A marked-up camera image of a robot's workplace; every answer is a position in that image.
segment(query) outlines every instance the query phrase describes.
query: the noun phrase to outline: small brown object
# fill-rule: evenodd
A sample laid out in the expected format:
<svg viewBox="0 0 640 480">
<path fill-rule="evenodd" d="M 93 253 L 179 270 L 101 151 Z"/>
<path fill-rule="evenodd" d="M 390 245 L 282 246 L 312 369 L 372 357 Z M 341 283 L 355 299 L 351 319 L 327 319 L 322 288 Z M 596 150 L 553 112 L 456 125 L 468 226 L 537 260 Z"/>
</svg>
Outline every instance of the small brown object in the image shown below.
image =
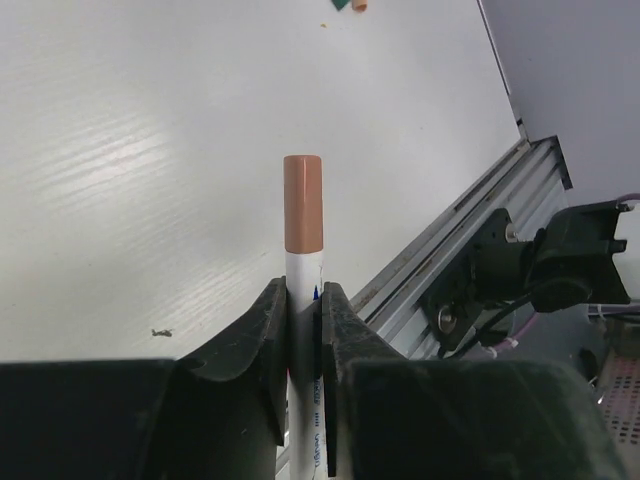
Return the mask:
<svg viewBox="0 0 640 480">
<path fill-rule="evenodd" d="M 323 248 L 322 160 L 316 155 L 284 158 L 284 248 L 315 253 Z"/>
<path fill-rule="evenodd" d="M 154 330 L 153 328 L 151 329 L 151 336 L 153 337 L 171 337 L 173 334 L 171 333 L 171 330 Z"/>
<path fill-rule="evenodd" d="M 362 13 L 367 9 L 367 0 L 351 0 L 351 8 Z"/>
</svg>

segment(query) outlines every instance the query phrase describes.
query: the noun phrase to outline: screw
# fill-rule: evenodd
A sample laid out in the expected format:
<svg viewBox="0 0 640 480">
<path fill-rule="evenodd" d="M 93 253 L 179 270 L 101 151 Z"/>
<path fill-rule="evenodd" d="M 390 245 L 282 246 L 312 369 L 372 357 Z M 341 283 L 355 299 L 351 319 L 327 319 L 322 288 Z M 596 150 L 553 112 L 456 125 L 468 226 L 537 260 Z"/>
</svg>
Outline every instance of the screw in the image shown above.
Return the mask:
<svg viewBox="0 0 640 480">
<path fill-rule="evenodd" d="M 438 312 L 438 328 L 445 335 L 449 335 L 456 328 L 456 317 L 451 313 L 449 305 L 445 305 Z"/>
<path fill-rule="evenodd" d="M 504 239 L 507 243 L 516 243 L 518 241 L 518 232 L 516 232 L 516 227 L 513 223 L 508 224 L 504 229 Z"/>
</svg>

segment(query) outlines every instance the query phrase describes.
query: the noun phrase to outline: green object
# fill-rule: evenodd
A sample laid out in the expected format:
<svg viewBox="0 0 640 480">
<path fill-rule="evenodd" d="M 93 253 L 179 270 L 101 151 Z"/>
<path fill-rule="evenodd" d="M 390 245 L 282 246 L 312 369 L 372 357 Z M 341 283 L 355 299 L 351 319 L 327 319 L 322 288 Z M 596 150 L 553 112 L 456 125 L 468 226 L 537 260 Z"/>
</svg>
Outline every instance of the green object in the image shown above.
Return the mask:
<svg viewBox="0 0 640 480">
<path fill-rule="evenodd" d="M 349 0 L 331 0 L 331 2 L 333 3 L 333 6 L 336 7 L 338 11 L 340 11 L 347 6 Z"/>
</svg>

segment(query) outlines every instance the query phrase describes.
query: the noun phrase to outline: white tabletop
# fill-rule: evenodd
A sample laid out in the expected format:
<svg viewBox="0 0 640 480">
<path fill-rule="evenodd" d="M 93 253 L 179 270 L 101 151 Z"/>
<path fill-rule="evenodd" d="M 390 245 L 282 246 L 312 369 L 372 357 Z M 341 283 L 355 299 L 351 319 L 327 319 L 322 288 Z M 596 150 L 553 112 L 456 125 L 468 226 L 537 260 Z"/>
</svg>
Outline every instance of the white tabletop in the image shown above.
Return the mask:
<svg viewBox="0 0 640 480">
<path fill-rule="evenodd" d="M 4 5 L 0 359 L 211 338 L 284 273 L 287 154 L 349 295 L 469 188 L 519 138 L 476 2 L 369 3 Z"/>
</svg>

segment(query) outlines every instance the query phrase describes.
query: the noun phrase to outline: white marker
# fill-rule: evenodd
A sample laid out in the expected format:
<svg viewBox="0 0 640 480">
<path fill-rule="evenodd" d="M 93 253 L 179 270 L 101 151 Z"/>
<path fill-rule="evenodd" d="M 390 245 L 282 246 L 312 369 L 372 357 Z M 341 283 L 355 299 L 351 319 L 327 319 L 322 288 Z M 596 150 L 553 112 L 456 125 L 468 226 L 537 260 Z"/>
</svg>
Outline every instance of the white marker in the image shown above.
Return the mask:
<svg viewBox="0 0 640 480">
<path fill-rule="evenodd" d="M 326 480 L 324 388 L 320 377 L 319 322 L 322 294 L 322 160 L 284 159 L 284 225 L 291 363 L 289 445 L 291 480 Z"/>
</svg>

